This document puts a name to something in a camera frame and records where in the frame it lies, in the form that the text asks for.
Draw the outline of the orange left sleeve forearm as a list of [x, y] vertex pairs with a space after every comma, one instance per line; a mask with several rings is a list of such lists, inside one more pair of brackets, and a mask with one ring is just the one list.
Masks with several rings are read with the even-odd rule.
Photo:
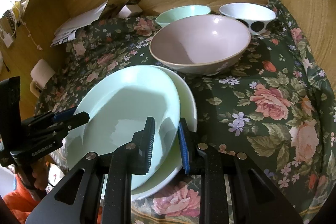
[[18, 175], [15, 176], [15, 180], [17, 183], [15, 190], [6, 194], [3, 200], [16, 219], [20, 223], [25, 224], [29, 214], [40, 202], [32, 198]]

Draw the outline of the left hand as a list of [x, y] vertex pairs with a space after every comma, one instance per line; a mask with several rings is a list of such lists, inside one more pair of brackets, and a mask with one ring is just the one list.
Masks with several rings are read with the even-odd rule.
[[[31, 165], [31, 176], [35, 179], [34, 187], [39, 190], [45, 190], [49, 182], [49, 163], [45, 157], [39, 159]], [[24, 186], [32, 186], [27, 178], [28, 172], [23, 171], [19, 166], [16, 167], [16, 172], [20, 177]]]

